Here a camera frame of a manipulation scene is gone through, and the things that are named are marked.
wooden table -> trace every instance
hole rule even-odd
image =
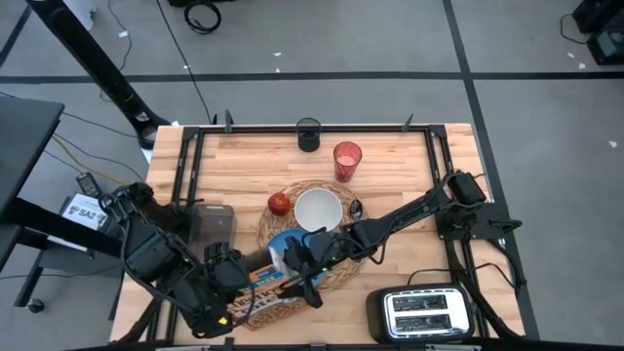
[[[477,144],[469,124],[448,124],[448,143],[456,169],[473,175],[483,172]],[[182,128],[159,129],[147,175],[161,204],[171,201]],[[202,167],[196,198],[206,203],[234,208],[238,227],[234,247],[243,254],[257,249],[255,232],[267,198],[294,181],[333,180],[333,148],[341,141],[357,142],[363,160],[353,179],[347,183],[363,202],[370,217],[387,214],[421,196],[433,186],[424,136],[415,133],[326,133],[321,147],[313,153],[299,151],[294,134],[208,135],[202,148]],[[191,141],[187,155],[184,184],[186,194],[193,156]],[[436,143],[442,165],[442,151]],[[487,191],[485,177],[478,179]],[[492,262],[503,270],[507,260],[485,241],[473,241],[475,264]],[[236,344],[374,343],[369,336],[364,301],[371,291],[404,285],[411,272],[425,268],[448,267],[444,244],[439,240],[435,220],[429,217],[393,235],[387,243],[385,262],[367,262],[354,279],[341,288],[323,293],[325,305],[309,308],[288,319],[258,331],[238,328],[228,336]],[[481,290],[505,323],[524,334],[513,290],[500,274],[487,267],[478,271]],[[448,282],[448,273],[422,273],[413,283]],[[111,340],[125,334],[150,300],[149,294],[130,278],[121,290]],[[164,308],[159,335],[164,335]],[[195,339],[178,318],[175,344],[221,344],[224,336],[211,340]]]

red cup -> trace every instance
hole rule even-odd
[[[333,150],[333,170],[339,182],[351,180],[362,160],[362,149],[351,141],[343,141]]]

apple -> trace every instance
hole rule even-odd
[[[291,210],[291,200],[285,193],[271,195],[266,205],[273,215],[286,215]]]

wicker placemat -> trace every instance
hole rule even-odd
[[[269,239],[279,234],[286,229],[300,228],[299,224],[294,218],[294,203],[301,194],[305,191],[313,188],[323,188],[334,193],[340,202],[342,203],[342,219],[340,225],[347,224],[353,221],[349,208],[351,202],[357,197],[346,187],[331,181],[325,180],[304,180],[298,181],[282,190],[283,193],[291,200],[291,210],[284,216],[276,216],[272,214],[268,209],[264,209],[264,213],[260,218],[257,231],[257,243],[261,248],[266,248]],[[362,219],[368,218],[366,210],[362,213]],[[345,259],[338,263],[331,271],[325,274],[323,282],[319,285],[320,291],[327,291],[336,289],[341,285],[348,282],[353,276],[355,276],[362,266],[365,260],[354,261],[351,259]]]

black cup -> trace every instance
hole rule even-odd
[[[314,118],[300,120],[296,124],[296,137],[301,151],[316,151],[321,145],[321,123]]]

